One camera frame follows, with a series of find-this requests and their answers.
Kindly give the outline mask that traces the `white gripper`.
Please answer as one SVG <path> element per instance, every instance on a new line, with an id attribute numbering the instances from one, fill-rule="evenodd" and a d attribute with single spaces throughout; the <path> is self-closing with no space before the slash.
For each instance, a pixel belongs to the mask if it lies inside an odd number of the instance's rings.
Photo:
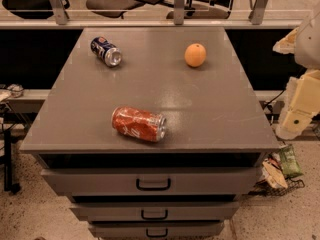
<path id="1" fill-rule="evenodd" d="M 277 41 L 272 50 L 281 54 L 295 52 L 298 29 Z M 276 135 L 283 140 L 299 136 L 320 112 L 320 71 L 308 69 L 300 78 L 291 77 L 286 88 L 285 105 L 281 110 Z"/>

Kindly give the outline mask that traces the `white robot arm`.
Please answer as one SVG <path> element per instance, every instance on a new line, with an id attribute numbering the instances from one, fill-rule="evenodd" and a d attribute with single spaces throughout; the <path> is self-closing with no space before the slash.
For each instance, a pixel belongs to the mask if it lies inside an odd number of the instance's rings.
<path id="1" fill-rule="evenodd" d="M 289 78 L 285 105 L 275 130 L 279 138 L 292 140 L 320 113 L 320 3 L 299 27 L 277 41 L 273 50 L 293 54 L 295 62 L 306 69 L 299 78 Z"/>

